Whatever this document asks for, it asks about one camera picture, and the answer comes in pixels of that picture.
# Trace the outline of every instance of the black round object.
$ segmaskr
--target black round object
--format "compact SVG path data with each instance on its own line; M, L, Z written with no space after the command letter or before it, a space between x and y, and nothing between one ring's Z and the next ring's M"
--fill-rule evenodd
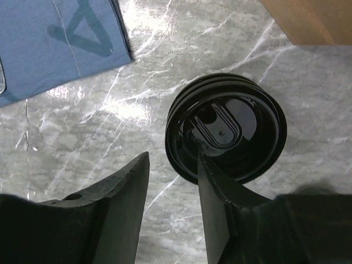
M270 95L245 77L219 73L193 81L176 97L165 147L172 167L192 183L203 153L243 184L274 164L286 137L285 115Z

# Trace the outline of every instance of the folded blue fabric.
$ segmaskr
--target folded blue fabric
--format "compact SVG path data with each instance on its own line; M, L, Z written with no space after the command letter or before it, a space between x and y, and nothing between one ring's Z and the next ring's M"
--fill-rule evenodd
M6 83L0 107L130 63L114 1L0 1L0 60Z

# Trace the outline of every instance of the marble surface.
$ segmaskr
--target marble surface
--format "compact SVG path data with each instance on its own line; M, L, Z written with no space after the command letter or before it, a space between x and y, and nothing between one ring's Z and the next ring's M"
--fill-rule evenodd
M248 187L352 187L352 47L294 47L258 0L120 0L135 62L0 109L0 191L61 199L149 151L136 263L206 263L197 187L170 167L164 128L177 93L217 72L258 82L282 106L288 138Z

